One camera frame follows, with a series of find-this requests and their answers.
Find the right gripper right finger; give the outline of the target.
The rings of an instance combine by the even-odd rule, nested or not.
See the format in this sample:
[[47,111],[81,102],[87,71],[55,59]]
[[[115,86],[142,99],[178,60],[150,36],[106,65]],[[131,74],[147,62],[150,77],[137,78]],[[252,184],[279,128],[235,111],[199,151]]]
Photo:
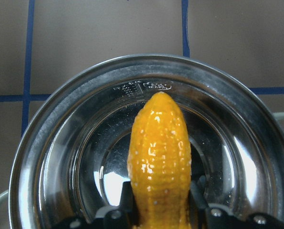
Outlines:
[[203,194],[203,176],[191,176],[189,220],[192,229],[284,229],[284,223],[266,213],[255,212],[241,220],[228,207],[208,203]]

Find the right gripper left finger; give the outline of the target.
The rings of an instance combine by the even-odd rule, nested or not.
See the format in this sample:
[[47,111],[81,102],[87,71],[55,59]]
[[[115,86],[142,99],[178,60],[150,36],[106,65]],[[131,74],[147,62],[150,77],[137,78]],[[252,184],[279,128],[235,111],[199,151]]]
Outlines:
[[137,224],[138,212],[129,181],[123,182],[118,206],[101,207],[94,219],[95,229],[132,229]]

